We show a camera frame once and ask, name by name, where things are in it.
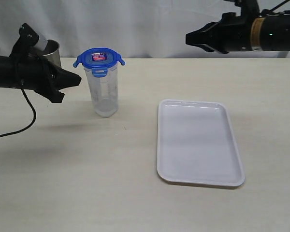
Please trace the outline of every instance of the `label on lid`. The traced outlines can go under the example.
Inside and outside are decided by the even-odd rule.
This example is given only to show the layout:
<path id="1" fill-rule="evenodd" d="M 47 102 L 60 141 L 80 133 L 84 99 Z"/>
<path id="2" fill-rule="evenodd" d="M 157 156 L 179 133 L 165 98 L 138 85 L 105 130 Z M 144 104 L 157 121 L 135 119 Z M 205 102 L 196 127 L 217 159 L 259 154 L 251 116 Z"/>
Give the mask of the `label on lid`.
<path id="1" fill-rule="evenodd" d="M 103 53 L 103 52 L 93 53 L 91 56 L 92 56 L 93 61 L 107 60 L 107 55 L 106 55 L 106 53 Z"/>

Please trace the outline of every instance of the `white tray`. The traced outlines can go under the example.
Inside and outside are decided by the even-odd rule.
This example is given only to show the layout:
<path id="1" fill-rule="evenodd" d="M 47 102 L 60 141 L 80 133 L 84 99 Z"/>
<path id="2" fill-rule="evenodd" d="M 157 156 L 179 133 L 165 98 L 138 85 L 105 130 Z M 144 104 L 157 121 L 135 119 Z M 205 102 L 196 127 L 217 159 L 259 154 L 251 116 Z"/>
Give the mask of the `white tray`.
<path id="1" fill-rule="evenodd" d="M 163 100 L 157 171 L 169 182 L 238 187 L 245 175 L 226 108 L 216 102 Z"/>

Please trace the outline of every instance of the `clear plastic cup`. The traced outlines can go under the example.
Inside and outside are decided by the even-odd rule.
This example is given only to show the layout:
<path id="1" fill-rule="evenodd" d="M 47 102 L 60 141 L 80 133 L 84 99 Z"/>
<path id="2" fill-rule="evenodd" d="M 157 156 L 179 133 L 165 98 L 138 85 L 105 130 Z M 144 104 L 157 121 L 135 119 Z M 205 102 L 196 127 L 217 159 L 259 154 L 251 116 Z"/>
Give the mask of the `clear plastic cup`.
<path id="1" fill-rule="evenodd" d="M 108 48 L 93 48 L 77 57 L 86 72 L 94 111 L 110 117 L 118 110 L 117 62 L 125 65 L 121 55 Z"/>

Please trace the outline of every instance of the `blue lid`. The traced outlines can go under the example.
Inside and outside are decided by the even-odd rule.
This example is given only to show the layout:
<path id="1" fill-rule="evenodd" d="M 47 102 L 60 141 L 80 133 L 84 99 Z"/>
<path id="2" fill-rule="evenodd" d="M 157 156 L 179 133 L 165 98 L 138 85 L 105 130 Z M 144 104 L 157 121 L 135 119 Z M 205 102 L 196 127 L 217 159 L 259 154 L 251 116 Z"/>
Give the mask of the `blue lid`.
<path id="1" fill-rule="evenodd" d="M 76 68 L 79 63 L 82 63 L 85 68 L 92 70 L 98 68 L 109 69 L 116 65 L 117 61 L 119 61 L 121 65 L 126 64 L 121 58 L 121 55 L 112 49 L 106 47 L 92 48 L 80 54 L 73 64 L 73 67 Z"/>

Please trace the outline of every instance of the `white curtain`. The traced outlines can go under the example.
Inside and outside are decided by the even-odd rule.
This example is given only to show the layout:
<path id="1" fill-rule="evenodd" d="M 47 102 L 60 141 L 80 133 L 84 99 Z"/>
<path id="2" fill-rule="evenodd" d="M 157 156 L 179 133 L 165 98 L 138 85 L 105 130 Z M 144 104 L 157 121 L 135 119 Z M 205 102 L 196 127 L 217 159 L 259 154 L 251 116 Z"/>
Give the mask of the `white curtain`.
<path id="1" fill-rule="evenodd" d="M 272 8 L 282 0 L 259 0 Z M 281 10 L 290 9 L 290 2 Z M 0 0 L 0 54 L 8 55 L 21 24 L 60 43 L 62 57 L 109 47 L 123 57 L 277 57 L 277 52 L 206 53 L 185 45 L 185 35 L 237 12 L 223 0 Z"/>

